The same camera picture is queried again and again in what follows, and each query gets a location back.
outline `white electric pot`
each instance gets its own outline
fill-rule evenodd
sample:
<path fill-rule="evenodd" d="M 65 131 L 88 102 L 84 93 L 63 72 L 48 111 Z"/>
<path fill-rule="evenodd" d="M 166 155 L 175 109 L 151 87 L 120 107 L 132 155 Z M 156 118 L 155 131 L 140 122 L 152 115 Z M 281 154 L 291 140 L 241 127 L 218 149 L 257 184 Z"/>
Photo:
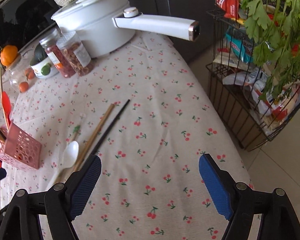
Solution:
<path fill-rule="evenodd" d="M 75 0 L 51 17 L 62 33 L 76 31 L 91 57 L 99 57 L 128 42 L 135 30 L 194 41 L 200 33 L 194 20 L 144 15 L 128 0 Z"/>

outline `blue gripper pad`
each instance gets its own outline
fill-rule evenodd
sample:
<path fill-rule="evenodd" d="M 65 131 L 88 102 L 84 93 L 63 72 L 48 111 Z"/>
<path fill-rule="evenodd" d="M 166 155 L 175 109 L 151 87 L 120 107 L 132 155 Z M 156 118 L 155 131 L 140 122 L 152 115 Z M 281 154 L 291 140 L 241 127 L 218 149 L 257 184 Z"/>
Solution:
<path fill-rule="evenodd" d="M 230 194 L 222 185 L 219 176 L 205 155 L 202 155 L 199 159 L 199 172 L 218 213 L 230 220 L 233 215 Z"/>
<path fill-rule="evenodd" d="M 74 177 L 73 182 L 66 191 L 66 198 L 70 203 L 68 214 L 72 221 L 76 216 L 82 214 L 100 174 L 101 160 L 98 156 L 92 155 Z"/>

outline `white spoon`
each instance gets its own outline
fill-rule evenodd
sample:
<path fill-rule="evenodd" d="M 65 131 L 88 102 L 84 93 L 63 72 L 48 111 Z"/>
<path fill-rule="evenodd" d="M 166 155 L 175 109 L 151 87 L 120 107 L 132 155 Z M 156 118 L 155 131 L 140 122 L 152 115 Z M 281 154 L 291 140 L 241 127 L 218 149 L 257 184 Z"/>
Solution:
<path fill-rule="evenodd" d="M 78 158 L 78 154 L 79 154 L 78 142 L 73 141 L 69 143 L 69 145 L 66 147 L 66 149 L 63 152 L 62 168 L 59 172 L 54 173 L 53 177 L 51 178 L 46 188 L 46 191 L 48 191 L 56 183 L 55 180 L 57 179 L 61 171 L 63 171 L 63 169 L 71 168 L 75 164 Z"/>

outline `red spatula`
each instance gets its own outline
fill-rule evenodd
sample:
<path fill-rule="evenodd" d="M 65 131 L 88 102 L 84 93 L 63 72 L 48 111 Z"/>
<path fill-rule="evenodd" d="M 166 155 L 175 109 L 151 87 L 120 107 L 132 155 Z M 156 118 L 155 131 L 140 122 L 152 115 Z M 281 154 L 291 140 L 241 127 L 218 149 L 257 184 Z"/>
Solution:
<path fill-rule="evenodd" d="M 7 95 L 7 93 L 5 91 L 2 92 L 2 98 L 1 98 L 1 100 L 2 100 L 3 110 L 4 110 L 5 114 L 6 114 L 6 118 L 8 120 L 8 125 L 10 127 L 11 121 L 10 121 L 9 115 L 11 113 L 11 108 L 12 107 L 11 107 L 11 103 L 10 103 L 10 98 L 9 98 L 9 96 Z"/>
<path fill-rule="evenodd" d="M 2 108 L 3 108 L 3 115 L 4 115 L 4 120 L 6 122 L 7 130 L 9 130 L 10 127 L 10 118 L 9 114 L 11 112 L 11 103 L 10 103 L 10 98 L 7 95 L 5 91 L 3 91 L 2 88 L 2 76 L 1 76 L 1 67 L 0 67 L 0 94 L 1 94 L 1 103 L 2 103 Z"/>

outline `jar label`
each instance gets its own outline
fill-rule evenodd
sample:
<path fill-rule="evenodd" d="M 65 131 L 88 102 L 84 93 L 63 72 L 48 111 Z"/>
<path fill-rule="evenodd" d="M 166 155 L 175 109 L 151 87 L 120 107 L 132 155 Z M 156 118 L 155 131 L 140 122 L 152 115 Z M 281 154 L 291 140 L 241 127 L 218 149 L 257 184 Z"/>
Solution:
<path fill-rule="evenodd" d="M 57 56 L 53 52 L 49 52 L 48 57 L 51 59 L 52 63 L 56 66 L 57 69 L 62 69 L 63 65 L 58 60 Z"/>
<path fill-rule="evenodd" d="M 74 50 L 73 53 L 75 54 L 75 56 L 79 60 L 82 67 L 86 67 L 90 63 L 91 58 L 90 58 L 86 48 L 83 46 L 82 43 L 80 44 L 80 46 L 76 50 Z"/>

